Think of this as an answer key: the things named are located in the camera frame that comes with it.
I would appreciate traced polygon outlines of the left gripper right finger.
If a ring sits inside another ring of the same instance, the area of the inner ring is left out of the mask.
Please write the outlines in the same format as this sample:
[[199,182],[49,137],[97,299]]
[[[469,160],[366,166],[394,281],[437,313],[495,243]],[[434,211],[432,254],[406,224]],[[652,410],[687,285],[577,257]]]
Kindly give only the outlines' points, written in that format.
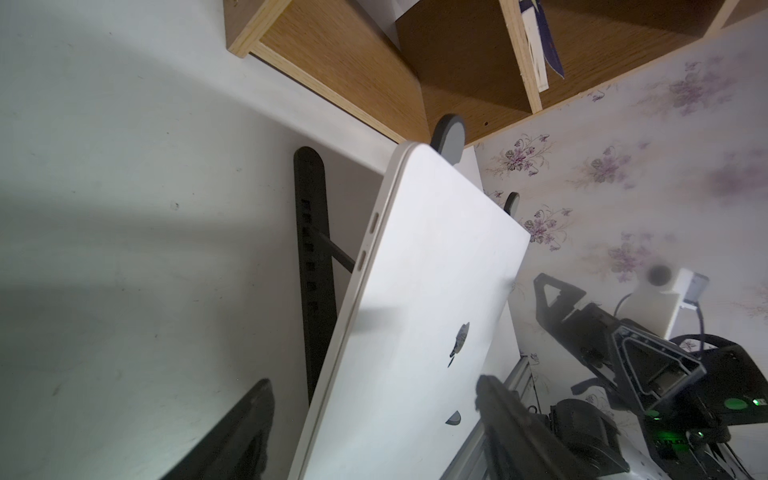
[[580,479],[582,463],[494,377],[476,384],[491,479]]

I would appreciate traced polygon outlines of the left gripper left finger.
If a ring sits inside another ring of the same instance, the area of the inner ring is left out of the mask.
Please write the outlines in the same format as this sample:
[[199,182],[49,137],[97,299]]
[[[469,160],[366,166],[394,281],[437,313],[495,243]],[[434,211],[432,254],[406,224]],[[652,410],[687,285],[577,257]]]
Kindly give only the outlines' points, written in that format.
[[271,381],[261,379],[163,480],[260,479],[274,413]]

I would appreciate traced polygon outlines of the silver laptop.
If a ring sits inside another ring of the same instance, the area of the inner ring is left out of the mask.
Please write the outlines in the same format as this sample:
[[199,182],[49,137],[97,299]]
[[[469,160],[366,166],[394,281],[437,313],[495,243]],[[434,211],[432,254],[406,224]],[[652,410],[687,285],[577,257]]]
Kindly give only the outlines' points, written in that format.
[[529,239],[430,146],[399,145],[290,477],[441,477],[478,423],[475,385]]

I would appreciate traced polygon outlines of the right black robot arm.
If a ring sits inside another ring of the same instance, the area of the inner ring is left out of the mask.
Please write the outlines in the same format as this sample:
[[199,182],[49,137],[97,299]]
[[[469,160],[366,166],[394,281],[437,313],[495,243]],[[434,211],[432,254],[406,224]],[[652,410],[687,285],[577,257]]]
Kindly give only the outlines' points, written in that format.
[[614,410],[634,414],[650,458],[671,479],[747,479],[730,446],[733,425],[767,421],[767,379],[739,344],[705,330],[670,337],[652,326],[682,306],[698,310],[705,276],[665,265],[626,295],[614,312],[581,306],[584,290],[541,273],[533,281],[536,320],[592,378],[572,386],[577,398],[556,404],[554,431],[604,475],[631,473],[619,429],[579,396],[604,390]]

